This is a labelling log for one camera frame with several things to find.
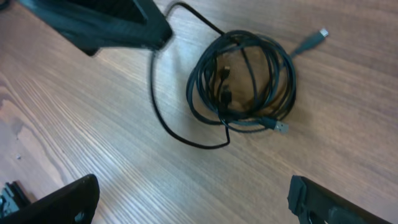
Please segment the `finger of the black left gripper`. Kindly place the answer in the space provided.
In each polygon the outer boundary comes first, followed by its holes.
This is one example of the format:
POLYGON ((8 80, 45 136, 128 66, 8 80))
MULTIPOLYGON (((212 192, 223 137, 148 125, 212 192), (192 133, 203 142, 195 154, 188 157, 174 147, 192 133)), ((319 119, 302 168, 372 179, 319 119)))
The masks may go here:
POLYGON ((160 50, 173 32, 154 1, 20 0, 75 47, 89 56, 102 48, 160 50))

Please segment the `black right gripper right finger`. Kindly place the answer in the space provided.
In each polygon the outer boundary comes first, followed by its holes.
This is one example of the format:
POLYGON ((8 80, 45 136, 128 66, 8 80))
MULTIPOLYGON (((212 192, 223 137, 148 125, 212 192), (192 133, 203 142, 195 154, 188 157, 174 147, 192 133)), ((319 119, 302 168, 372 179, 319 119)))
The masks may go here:
POLYGON ((391 224, 299 175, 291 178, 287 200, 300 224, 391 224))

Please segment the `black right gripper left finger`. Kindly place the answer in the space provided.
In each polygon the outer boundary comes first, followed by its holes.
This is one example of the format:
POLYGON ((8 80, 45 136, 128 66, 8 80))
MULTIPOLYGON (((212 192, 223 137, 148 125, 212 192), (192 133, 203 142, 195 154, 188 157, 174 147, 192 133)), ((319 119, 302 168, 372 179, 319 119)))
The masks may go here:
POLYGON ((98 179, 88 174, 31 202, 17 181, 1 190, 1 224, 79 223, 90 224, 100 199, 98 179))

